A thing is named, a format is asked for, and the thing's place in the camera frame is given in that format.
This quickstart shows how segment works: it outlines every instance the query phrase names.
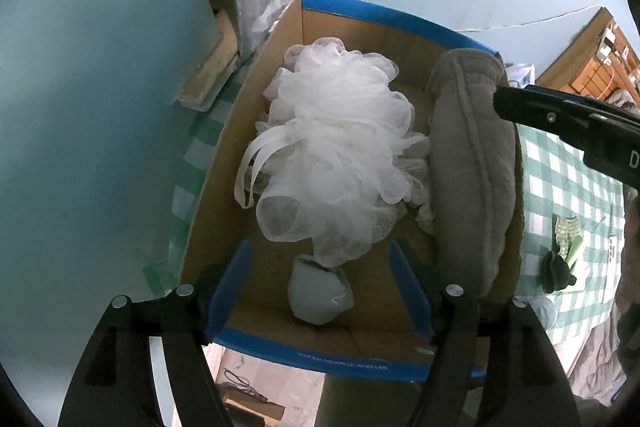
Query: floor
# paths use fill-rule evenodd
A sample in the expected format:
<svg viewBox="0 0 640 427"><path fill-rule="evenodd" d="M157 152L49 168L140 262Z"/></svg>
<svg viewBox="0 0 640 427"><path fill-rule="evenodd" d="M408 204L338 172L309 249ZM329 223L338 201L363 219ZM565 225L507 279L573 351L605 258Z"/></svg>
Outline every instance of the floor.
<svg viewBox="0 0 640 427"><path fill-rule="evenodd" d="M564 342L561 342L554 346L556 354L558 355L558 359L560 359L562 368L564 369L564 373L566 375L571 373L574 362L580 354L582 346L584 345L584 341L588 336L589 331L585 331L583 334L578 335L577 337L567 339Z"/></svg>
<svg viewBox="0 0 640 427"><path fill-rule="evenodd" d="M229 369L269 401L285 407L278 427L314 427L324 374L256 359L218 344L209 344L204 352L216 383L228 381L225 369ZM172 427L182 427L175 410Z"/></svg>

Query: green checkered tablecloth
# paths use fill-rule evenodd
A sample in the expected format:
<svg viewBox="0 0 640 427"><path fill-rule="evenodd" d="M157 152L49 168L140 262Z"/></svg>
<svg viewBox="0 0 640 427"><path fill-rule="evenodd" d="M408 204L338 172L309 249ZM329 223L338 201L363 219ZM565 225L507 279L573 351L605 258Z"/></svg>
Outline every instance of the green checkered tablecloth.
<svg viewBox="0 0 640 427"><path fill-rule="evenodd" d="M544 295L538 272L540 261L552 245L554 214L578 216L584 230L584 265L575 274L581 280L574 287L549 295L558 319L547 333L556 344L597 326L611 311L624 241L622 183L586 167L582 151L557 136L524 126L518 126L518 132L524 162L525 213L518 295ZM611 260L610 241L617 252Z"/></svg>
<svg viewBox="0 0 640 427"><path fill-rule="evenodd" d="M204 180L216 154L216 146L226 117L236 101L249 64L236 71L222 88L207 112L198 113L190 128L191 143L177 169L174 199L169 217L167 256L143 269L146 282L157 297L164 296L178 284L180 267L191 221Z"/></svg>
<svg viewBox="0 0 640 427"><path fill-rule="evenodd" d="M198 197L247 71L247 66L237 71L211 109L197 115L191 126L193 139L180 160L174 187L168 254L144 269L146 281L156 296L165 295L177 285ZM581 152L556 136L522 126L519 132L525 173L525 230L518 295L543 295L538 270L542 256L551 247L553 214L580 216L584 227L586 283L579 291L568 288L550 296L558 309L558 320L548 334L557 343L600 324L610 312L612 299L605 299L604 295L608 243L609 237L615 237L618 252L622 249L622 184L585 167ZM619 274L619 255L617 259Z"/></svg>

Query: wooden board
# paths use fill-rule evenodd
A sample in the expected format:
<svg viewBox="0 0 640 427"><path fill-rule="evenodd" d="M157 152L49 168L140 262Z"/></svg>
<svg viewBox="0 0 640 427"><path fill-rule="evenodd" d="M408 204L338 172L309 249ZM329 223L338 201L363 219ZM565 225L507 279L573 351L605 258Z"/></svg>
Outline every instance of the wooden board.
<svg viewBox="0 0 640 427"><path fill-rule="evenodd" d="M596 71L596 73L591 77L591 82L593 82L597 92L592 91L591 94L596 98L599 98L609 85L609 82L600 76L600 70Z"/></svg>
<svg viewBox="0 0 640 427"><path fill-rule="evenodd" d="M222 37L200 67L187 79L179 100L186 107L206 111L211 107L212 90L220 92L238 63L238 39L225 11L216 15Z"/></svg>
<svg viewBox="0 0 640 427"><path fill-rule="evenodd" d="M612 21L609 10L600 8L575 41L536 80L536 85L550 89L570 85L595 56L600 44L600 34Z"/></svg>
<svg viewBox="0 0 640 427"><path fill-rule="evenodd" d="M276 426L282 420L285 411L285 408L277 403L264 402L233 388L223 391L222 402L264 418L265 424L269 427Z"/></svg>
<svg viewBox="0 0 640 427"><path fill-rule="evenodd" d="M628 39L626 38L620 27L614 28L613 34L616 36L615 49L620 53L619 60L624 66L625 70L630 73L638 67L638 65L640 64L640 60L638 60L636 52L629 44ZM629 54L626 59L622 58L622 52L624 51L625 47L629 48Z"/></svg>
<svg viewBox="0 0 640 427"><path fill-rule="evenodd" d="M636 86L634 86L631 83L631 80L629 80L629 77L626 74L625 68L622 66L622 64L620 64L620 61L616 57L614 57L614 55L611 55L610 58L613 64L613 68L616 70L616 73L617 73L614 76L615 83L618 84L618 87L620 89L625 89L629 93L631 93L631 96L633 97L634 102L636 102L636 105L640 107L640 94L638 94L638 91L636 90Z"/></svg>

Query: cardboard box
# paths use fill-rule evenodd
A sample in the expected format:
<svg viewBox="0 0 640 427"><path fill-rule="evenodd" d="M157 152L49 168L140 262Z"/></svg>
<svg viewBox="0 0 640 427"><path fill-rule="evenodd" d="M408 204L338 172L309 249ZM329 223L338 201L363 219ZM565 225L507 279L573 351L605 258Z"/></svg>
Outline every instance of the cardboard box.
<svg viewBox="0 0 640 427"><path fill-rule="evenodd" d="M210 264L227 266L211 303L207 339L261 359L352 377L424 380L435 347L429 338L430 311L402 251L391 240L403 237L420 260L433 264L436 248L410 215L390 237L343 265L354 294L353 309L315 327L297 320L289 308L287 283L295 256L312 253L310 240L272 243L261 234L255 210L234 199L234 180L254 123L268 111L262 92L294 44L321 37L342 39L349 50L378 52L399 67L390 85L415 105L415 130L428 132L433 101L424 93L431 69L450 48L492 50L461 34L418 17L356 0L295 0L264 45L220 137L182 266L182 282L194 282ZM518 199L507 233L500 273L490 299L513 296L520 269L522 165ZM479 344L478 367L485 367L486 342Z"/></svg>
<svg viewBox="0 0 640 427"><path fill-rule="evenodd" d="M267 427L267 422L258 414L252 411L236 407L231 403L225 403L226 414L231 420L231 424L238 427Z"/></svg>
<svg viewBox="0 0 640 427"><path fill-rule="evenodd" d="M267 427L275 427L284 416L285 408L283 406L277 403L263 402L256 397L241 393L237 389L225 389L220 398L225 405L232 405L263 418Z"/></svg>

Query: green cloth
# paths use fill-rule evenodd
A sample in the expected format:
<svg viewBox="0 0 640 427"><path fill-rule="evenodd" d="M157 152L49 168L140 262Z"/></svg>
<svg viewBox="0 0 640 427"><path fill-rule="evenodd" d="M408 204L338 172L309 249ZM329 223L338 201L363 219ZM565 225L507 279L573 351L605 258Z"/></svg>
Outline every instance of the green cloth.
<svg viewBox="0 0 640 427"><path fill-rule="evenodd" d="M556 219L555 241L558 246L558 255L567 261L569 249L577 237L582 234L582 226L579 217L554 216Z"/></svg>

